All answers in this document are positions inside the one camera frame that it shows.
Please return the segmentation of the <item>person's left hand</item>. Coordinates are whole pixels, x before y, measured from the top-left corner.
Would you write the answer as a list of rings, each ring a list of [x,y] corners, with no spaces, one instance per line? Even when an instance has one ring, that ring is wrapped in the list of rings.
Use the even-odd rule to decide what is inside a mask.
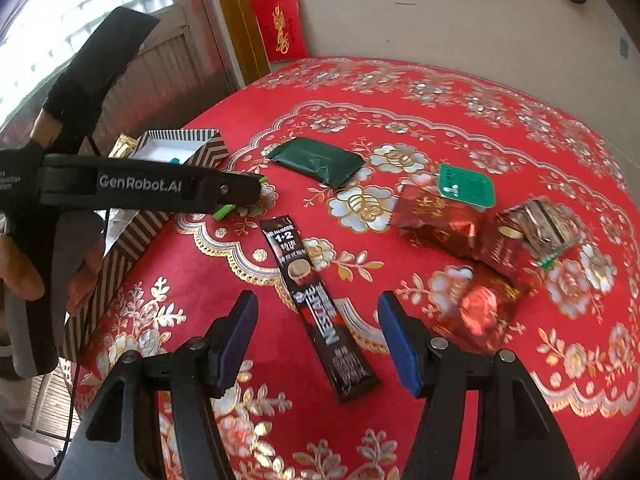
[[[102,235],[88,249],[84,260],[70,279],[67,290],[66,311],[76,315],[88,301],[96,288],[99,270],[102,268],[105,242]],[[1,281],[17,297],[26,300],[39,299],[44,285],[34,265],[16,246],[11,237],[1,237]]]

